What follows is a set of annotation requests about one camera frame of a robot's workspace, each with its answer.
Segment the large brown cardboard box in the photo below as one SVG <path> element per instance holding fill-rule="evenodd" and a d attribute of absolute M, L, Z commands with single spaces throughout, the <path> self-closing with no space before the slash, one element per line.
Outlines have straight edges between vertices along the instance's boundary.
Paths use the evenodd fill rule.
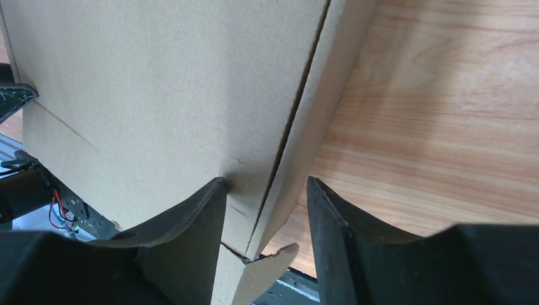
<path fill-rule="evenodd" d="M 317 157 L 376 1 L 2 1 L 24 149 L 121 231 L 214 177 L 229 193 L 212 304 L 249 304 Z"/>

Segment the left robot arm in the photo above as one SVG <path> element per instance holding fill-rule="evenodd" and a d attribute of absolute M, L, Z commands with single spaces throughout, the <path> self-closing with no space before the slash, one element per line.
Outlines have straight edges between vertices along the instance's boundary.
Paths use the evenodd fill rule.
<path fill-rule="evenodd" d="M 1 122 L 39 97 L 31 85 L 1 83 Z M 25 151 L 1 163 L 1 223 L 5 224 L 51 202 L 53 188 L 44 167 Z"/>

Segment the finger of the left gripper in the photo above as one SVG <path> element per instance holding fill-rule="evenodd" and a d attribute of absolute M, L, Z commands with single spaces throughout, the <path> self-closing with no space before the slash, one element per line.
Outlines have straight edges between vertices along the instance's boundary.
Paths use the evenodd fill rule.
<path fill-rule="evenodd" d="M 38 97 L 38 91 L 31 85 L 1 83 L 1 123 Z"/>

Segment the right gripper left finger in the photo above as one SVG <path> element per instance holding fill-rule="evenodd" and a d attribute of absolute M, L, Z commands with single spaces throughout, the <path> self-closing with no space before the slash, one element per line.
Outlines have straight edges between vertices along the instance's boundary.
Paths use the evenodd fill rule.
<path fill-rule="evenodd" d="M 216 177 L 110 240 L 1 233 L 2 304 L 210 304 L 227 190 Z"/>

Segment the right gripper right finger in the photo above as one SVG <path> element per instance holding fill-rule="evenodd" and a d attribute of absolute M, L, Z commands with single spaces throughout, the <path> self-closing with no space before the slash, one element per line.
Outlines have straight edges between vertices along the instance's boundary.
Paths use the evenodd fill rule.
<path fill-rule="evenodd" d="M 457 224 L 429 237 L 399 229 L 307 183 L 322 304 L 537 304 L 538 227 Z"/>

